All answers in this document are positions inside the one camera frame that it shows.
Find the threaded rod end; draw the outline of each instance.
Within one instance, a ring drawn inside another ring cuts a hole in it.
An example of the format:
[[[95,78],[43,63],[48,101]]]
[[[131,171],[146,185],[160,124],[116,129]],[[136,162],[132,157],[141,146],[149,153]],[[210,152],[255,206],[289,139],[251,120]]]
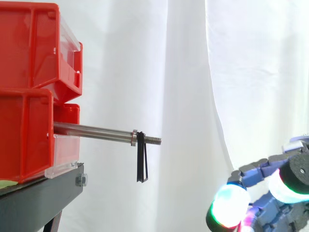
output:
[[[156,138],[156,137],[145,137],[145,143],[147,144],[154,144],[154,145],[161,145],[162,139],[161,138]]]

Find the white curtain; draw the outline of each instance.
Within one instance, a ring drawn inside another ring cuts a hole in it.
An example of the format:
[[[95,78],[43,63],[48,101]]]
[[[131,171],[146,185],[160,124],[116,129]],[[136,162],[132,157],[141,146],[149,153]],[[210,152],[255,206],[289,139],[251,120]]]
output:
[[[88,186],[60,232],[203,232],[232,165],[214,105],[204,0],[56,0],[84,44],[81,123],[143,130],[149,180],[136,148],[82,139]]]
[[[309,131],[309,2],[209,0],[211,78],[234,168]],[[249,189],[256,199],[264,184]]]

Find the nut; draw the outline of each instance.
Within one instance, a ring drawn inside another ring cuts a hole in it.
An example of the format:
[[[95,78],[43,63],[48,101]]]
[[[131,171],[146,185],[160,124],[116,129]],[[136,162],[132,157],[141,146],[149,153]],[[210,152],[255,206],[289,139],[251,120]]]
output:
[[[78,177],[76,177],[76,185],[80,187],[87,186],[88,183],[88,175],[87,174],[80,174]]]

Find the metal rod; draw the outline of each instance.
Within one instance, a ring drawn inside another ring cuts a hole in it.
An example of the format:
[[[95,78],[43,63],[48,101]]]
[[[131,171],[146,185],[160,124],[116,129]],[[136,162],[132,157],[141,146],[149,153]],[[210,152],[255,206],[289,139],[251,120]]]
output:
[[[54,122],[54,133],[128,143],[131,146],[135,146],[137,141],[137,130],[128,132],[63,122]],[[161,145],[160,138],[146,136],[145,141],[147,144]]]

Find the black clip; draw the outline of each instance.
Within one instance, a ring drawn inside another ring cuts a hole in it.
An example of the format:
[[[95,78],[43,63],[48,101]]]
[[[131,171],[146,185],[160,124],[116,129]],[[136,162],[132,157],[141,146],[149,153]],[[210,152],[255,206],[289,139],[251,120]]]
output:
[[[146,178],[144,179],[144,154],[145,154],[145,170]],[[137,133],[137,182],[142,183],[148,180],[148,167],[147,167],[147,151],[145,143],[145,134],[143,132]]]

